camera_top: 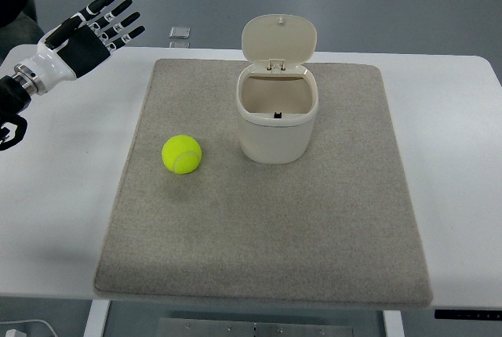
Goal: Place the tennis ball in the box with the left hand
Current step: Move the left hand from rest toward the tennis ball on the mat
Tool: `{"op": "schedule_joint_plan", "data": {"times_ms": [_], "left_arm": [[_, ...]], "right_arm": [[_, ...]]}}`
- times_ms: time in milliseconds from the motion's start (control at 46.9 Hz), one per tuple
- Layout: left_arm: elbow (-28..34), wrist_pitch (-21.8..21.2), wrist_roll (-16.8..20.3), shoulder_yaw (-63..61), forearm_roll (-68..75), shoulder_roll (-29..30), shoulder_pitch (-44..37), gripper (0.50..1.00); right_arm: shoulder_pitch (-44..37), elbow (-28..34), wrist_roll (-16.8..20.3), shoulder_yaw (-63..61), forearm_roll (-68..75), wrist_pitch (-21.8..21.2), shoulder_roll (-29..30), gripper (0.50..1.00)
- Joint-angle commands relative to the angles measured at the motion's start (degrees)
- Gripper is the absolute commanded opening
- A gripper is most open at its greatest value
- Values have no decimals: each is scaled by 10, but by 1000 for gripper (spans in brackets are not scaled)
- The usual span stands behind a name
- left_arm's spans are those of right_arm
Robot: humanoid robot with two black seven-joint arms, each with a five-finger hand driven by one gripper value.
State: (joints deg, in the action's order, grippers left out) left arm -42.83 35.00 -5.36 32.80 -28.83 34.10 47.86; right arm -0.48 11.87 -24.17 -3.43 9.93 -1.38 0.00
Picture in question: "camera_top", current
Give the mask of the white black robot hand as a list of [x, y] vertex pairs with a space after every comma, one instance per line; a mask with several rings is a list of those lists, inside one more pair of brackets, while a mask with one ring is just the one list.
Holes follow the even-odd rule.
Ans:
[[[145, 31], [144, 26], [119, 33], [140, 17], [139, 12], [130, 14], [122, 21], [116, 20], [133, 4], [133, 0], [125, 0], [115, 8], [100, 13], [114, 1], [94, 0], [81, 10], [81, 14], [73, 15], [45, 34], [38, 41], [36, 54], [29, 59], [29, 75], [37, 83], [74, 81], [103, 63], [111, 56], [110, 52], [117, 51], [141, 35]], [[100, 36], [114, 36], [105, 45], [87, 25], [81, 27], [85, 20], [95, 16], [97, 18], [90, 25], [99, 26], [97, 33]]]

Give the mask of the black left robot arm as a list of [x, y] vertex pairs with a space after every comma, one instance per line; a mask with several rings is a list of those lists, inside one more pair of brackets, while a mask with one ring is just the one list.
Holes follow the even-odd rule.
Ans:
[[46, 94], [61, 82], [83, 77], [144, 32], [143, 26], [130, 28], [140, 17], [138, 12], [118, 19], [133, 1], [107, 11], [115, 1], [89, 3], [45, 34], [36, 54], [18, 63], [13, 75], [1, 78], [1, 150], [23, 140], [27, 120], [20, 113], [34, 94]]

